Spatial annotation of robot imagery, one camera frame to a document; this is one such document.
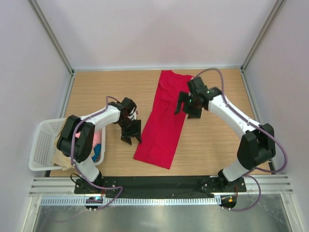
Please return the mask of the red polo shirt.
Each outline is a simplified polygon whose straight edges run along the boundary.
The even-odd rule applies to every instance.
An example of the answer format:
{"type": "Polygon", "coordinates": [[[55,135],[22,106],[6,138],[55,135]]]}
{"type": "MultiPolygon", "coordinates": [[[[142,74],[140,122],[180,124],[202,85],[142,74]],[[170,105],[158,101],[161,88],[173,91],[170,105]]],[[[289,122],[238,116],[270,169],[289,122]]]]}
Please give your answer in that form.
{"type": "Polygon", "coordinates": [[[141,134],[133,159],[170,169],[178,146],[186,114],[174,114],[181,91],[188,92],[193,77],[171,70],[159,77],[150,116],[141,134]]]}

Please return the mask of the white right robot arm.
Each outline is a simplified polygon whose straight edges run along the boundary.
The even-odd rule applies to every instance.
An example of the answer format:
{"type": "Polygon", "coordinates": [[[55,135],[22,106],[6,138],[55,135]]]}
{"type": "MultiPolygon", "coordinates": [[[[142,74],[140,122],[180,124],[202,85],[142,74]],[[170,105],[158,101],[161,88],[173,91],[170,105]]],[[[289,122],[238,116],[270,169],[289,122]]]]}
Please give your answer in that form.
{"type": "Polygon", "coordinates": [[[207,88],[200,77],[187,83],[189,91],[180,92],[175,113],[185,112],[188,118],[200,118],[207,110],[222,119],[239,137],[236,160],[218,173],[221,188],[228,189],[245,174],[276,154],[274,129],[261,125],[236,108],[217,87],[207,88]]]}

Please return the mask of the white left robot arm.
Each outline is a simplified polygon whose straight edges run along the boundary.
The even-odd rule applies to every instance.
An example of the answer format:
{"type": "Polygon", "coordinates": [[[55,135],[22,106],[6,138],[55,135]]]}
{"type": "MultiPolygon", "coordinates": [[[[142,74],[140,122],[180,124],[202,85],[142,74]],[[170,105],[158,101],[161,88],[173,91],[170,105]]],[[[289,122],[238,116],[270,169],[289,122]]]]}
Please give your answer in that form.
{"type": "Polygon", "coordinates": [[[123,142],[131,145],[131,139],[136,138],[141,144],[141,120],[137,119],[136,110],[135,102],[125,97],[120,102],[106,102],[105,107],[90,115],[71,115],[60,131],[56,148],[70,158],[71,165],[83,180],[95,188],[103,189],[102,174],[90,157],[94,135],[107,125],[117,124],[121,128],[120,138],[123,142]]]}

